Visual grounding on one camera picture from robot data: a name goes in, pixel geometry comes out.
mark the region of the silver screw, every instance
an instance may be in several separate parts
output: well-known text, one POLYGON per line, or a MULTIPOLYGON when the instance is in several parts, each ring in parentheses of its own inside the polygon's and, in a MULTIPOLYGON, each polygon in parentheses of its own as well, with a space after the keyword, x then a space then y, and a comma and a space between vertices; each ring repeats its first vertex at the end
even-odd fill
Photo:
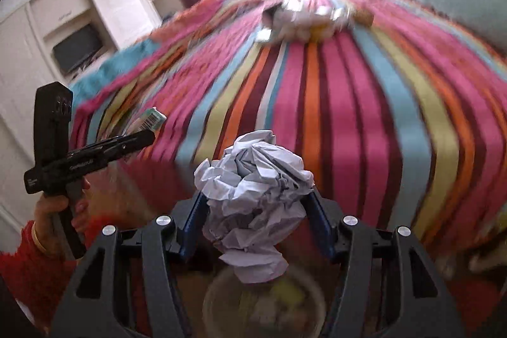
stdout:
POLYGON ((355 216, 347 215, 345 218, 343 218, 343 222, 345 222, 348 226, 354 226, 357 225, 358 220, 355 216))
POLYGON ((410 231, 410 228, 406 227, 406 226, 400 226, 398 228, 398 233, 402 236, 402 237, 407 237, 409 236, 412 232, 410 231))
POLYGON ((112 235, 116 232, 116 228, 113 225, 107 225, 102 228, 102 233, 106 236, 112 235))
POLYGON ((160 225, 160 226, 166 226, 166 225, 169 225, 171 223, 171 217, 170 216, 167 216, 167 215, 162 215, 162 216, 159 216, 157 218, 157 223, 160 225))

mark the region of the television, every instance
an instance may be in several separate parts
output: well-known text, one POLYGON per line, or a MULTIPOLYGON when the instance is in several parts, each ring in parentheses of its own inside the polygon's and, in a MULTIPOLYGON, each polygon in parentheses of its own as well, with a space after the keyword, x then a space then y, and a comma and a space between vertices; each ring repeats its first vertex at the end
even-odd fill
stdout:
POLYGON ((53 54, 65 75, 92 58, 101 48, 97 31, 88 24, 56 45, 53 54))

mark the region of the bracelet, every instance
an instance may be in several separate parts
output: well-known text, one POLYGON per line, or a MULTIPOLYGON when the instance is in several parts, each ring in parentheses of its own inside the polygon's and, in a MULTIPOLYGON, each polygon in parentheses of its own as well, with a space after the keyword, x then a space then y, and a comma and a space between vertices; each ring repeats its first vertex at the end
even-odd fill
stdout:
POLYGON ((39 251, 41 251, 45 256, 51 257, 49 251, 46 248, 44 248, 44 246, 41 244, 41 241, 39 241, 39 238, 37 238, 37 232, 35 230, 35 222, 32 225, 32 239, 34 240, 34 244, 39 251))

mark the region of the human hand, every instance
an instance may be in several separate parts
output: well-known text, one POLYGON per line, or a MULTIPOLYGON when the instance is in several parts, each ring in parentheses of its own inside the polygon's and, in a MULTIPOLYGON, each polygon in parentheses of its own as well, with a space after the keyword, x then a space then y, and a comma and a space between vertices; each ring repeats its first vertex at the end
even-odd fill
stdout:
MULTIPOLYGON (((83 189, 90 189, 90 182, 83 178, 83 189)), ((32 227, 32 238, 37 248, 45 255, 51 257, 63 257, 62 245, 54 233, 52 214, 63 211, 68 206, 68 199, 65 196, 42 195, 35 205, 35 223, 32 227)), ((75 204, 75 217, 72 220, 74 229, 82 233, 88 224, 88 200, 85 196, 75 204)))

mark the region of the colorful striped blanket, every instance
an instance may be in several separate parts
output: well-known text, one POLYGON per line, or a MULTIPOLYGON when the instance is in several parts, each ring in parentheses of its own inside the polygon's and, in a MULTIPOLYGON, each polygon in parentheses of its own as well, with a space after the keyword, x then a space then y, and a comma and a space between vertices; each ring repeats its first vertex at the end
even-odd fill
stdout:
POLYGON ((504 220, 505 60, 410 0, 304 1, 366 8, 374 25, 267 46, 255 42, 264 5, 221 0, 81 103, 71 143, 120 134, 156 106, 166 124, 124 168, 166 212, 204 159, 271 129, 345 213, 409 225, 435 252, 476 244, 504 220))

